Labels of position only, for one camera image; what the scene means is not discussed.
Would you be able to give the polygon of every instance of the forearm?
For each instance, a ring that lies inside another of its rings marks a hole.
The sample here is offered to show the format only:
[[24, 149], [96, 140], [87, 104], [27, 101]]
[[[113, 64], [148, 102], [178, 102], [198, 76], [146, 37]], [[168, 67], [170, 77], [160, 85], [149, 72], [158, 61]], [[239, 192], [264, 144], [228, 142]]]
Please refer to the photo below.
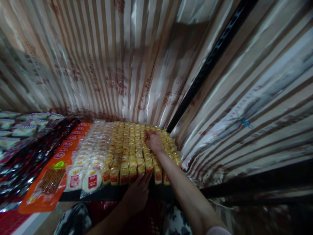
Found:
[[128, 220], [129, 215], [123, 202], [120, 202], [109, 216], [93, 227], [87, 235], [119, 234]]
[[162, 149], [156, 152], [195, 235], [205, 234], [211, 227], [227, 229], [200, 190]]

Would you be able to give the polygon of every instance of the shelf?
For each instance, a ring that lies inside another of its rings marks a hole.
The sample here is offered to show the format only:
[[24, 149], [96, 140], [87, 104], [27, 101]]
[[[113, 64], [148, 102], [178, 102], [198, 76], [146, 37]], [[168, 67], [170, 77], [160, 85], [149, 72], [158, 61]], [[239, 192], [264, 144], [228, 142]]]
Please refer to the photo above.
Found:
[[[81, 190], [75, 190], [72, 192], [64, 192], [60, 198], [60, 201], [120, 201], [128, 185], [125, 186], [111, 186], [107, 185], [101, 190], [88, 195], [80, 199]], [[176, 200], [172, 187], [164, 186], [162, 184], [155, 185], [153, 179], [149, 183], [149, 199], [153, 200]]]

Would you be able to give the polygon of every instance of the floor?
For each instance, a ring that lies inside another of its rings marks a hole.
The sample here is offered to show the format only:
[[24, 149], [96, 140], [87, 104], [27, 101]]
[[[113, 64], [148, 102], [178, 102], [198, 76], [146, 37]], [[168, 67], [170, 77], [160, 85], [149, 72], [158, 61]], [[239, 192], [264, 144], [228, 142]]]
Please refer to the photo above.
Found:
[[78, 202], [59, 202], [54, 211], [46, 218], [34, 235], [53, 235], [63, 213]]

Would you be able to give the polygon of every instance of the orange snack package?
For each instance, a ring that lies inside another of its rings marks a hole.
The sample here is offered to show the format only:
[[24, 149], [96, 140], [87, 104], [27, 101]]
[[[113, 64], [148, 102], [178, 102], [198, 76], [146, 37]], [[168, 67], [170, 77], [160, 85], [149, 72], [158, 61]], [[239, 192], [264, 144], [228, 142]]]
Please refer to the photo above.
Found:
[[20, 204], [21, 214], [53, 211], [66, 186], [66, 167], [72, 164], [71, 151], [57, 151], [31, 184]]

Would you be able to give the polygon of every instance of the stacked snack packages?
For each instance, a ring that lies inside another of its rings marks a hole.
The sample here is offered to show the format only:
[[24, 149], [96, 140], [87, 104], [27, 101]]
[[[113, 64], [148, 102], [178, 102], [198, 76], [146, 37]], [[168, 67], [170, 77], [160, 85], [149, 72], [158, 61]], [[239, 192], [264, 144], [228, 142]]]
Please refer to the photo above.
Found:
[[112, 156], [107, 155], [113, 123], [96, 121], [86, 133], [68, 169], [66, 191], [82, 189], [81, 197], [110, 183]]
[[154, 174], [155, 184], [169, 185], [157, 156], [146, 144], [146, 131], [160, 134], [166, 153], [181, 167], [175, 141], [166, 130], [129, 122], [96, 121], [73, 155], [66, 190], [82, 189], [82, 193], [92, 193], [103, 184], [131, 184], [145, 172]]
[[112, 159], [111, 185], [131, 184], [144, 172], [154, 174], [155, 184], [170, 184], [166, 173], [162, 174], [162, 165], [157, 156], [151, 153], [145, 142], [146, 131], [158, 131], [166, 153], [181, 167], [175, 141], [166, 130], [143, 124], [115, 122], [107, 152], [107, 157]]

